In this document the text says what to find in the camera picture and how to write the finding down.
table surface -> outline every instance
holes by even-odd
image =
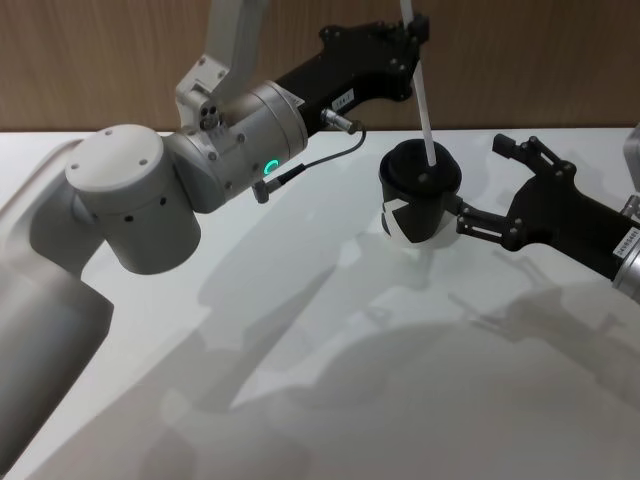
[[[530,176],[496,131],[439,131],[461,194],[506,213]],[[628,129],[536,134],[619,209]],[[0,203],[56,144],[0,135]],[[371,133],[272,202],[199,217],[163,275],[103,246],[84,279],[112,329],[6,480],[619,480],[640,472],[640,307],[544,246],[511,254],[455,234],[382,233],[381,156],[417,132]],[[313,137],[309,161],[352,144]]]

cable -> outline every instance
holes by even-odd
[[[350,153],[353,153],[357,149],[359,149],[364,143],[364,141],[367,139],[367,129],[360,122],[356,122],[356,123],[358,125],[358,129],[360,130],[360,132],[362,132],[360,135],[360,140],[358,140],[358,143],[356,143],[353,147],[348,148],[347,150],[343,150],[342,152],[334,153],[333,155],[329,155],[328,157],[323,157],[319,160],[315,160],[307,164],[306,167],[307,168],[315,167],[316,165],[320,165],[322,163],[328,162],[329,160],[333,160],[334,158],[342,157],[344,155],[349,155]]]
[[[348,148],[348,149],[343,150],[343,151],[338,152],[338,153],[334,153],[333,155],[329,155],[327,157],[322,157],[319,160],[314,160],[313,162],[308,163],[308,164],[301,163],[300,165],[297,165],[297,166],[293,167],[288,172],[285,172],[282,175],[278,175],[274,180],[271,180],[271,182],[274,182],[274,183],[271,184],[271,182],[269,182],[269,184],[271,184],[272,187],[275,187],[276,186],[276,182],[277,182],[277,184],[279,184],[279,185],[277,185],[277,188],[280,188],[282,185],[284,185],[288,181],[294,179],[295,177],[300,175],[302,172],[304,172],[305,170],[307,170],[307,169],[309,169],[311,167],[315,167],[317,165],[321,165],[321,164],[323,164],[325,162],[328,162],[330,160],[334,160],[336,158],[343,157],[345,155],[349,155],[350,153],[353,153],[356,150],[358,150],[364,144],[364,141],[367,139],[367,129],[360,122],[356,122],[356,124],[358,126],[358,129],[361,132],[361,135],[360,135],[360,140],[358,140],[358,143],[356,143],[353,147]]]

wooden panel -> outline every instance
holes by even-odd
[[[0,129],[178,124],[174,87],[198,58],[209,0],[0,0]],[[637,0],[414,0],[439,128],[621,126],[640,120]],[[320,48],[326,24],[399,19],[397,0],[272,0],[255,81]],[[413,101],[355,111],[414,128]]]

